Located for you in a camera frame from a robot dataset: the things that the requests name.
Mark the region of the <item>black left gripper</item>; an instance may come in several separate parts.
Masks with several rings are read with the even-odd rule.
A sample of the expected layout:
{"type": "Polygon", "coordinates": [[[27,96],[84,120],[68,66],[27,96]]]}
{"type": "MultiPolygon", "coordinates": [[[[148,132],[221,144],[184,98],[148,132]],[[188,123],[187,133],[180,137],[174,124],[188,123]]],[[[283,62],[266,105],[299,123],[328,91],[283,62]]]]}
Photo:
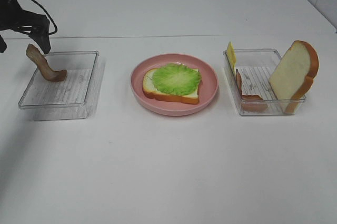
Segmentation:
{"type": "MultiPolygon", "coordinates": [[[[44,54],[51,50],[47,17],[22,9],[17,0],[1,0],[1,31],[4,30],[27,34],[44,54]]],[[[0,53],[5,51],[6,43],[0,36],[0,53]]]]}

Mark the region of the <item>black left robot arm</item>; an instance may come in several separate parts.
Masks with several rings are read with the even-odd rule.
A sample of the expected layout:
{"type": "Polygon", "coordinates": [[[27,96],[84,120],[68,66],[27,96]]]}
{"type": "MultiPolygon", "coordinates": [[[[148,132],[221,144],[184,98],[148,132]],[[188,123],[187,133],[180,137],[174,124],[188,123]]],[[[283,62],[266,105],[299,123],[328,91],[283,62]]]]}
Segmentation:
{"type": "Polygon", "coordinates": [[[24,10],[17,0],[1,0],[1,31],[12,30],[28,35],[43,53],[48,54],[51,50],[49,36],[57,32],[57,25],[39,2],[31,1],[45,14],[24,10]]]}

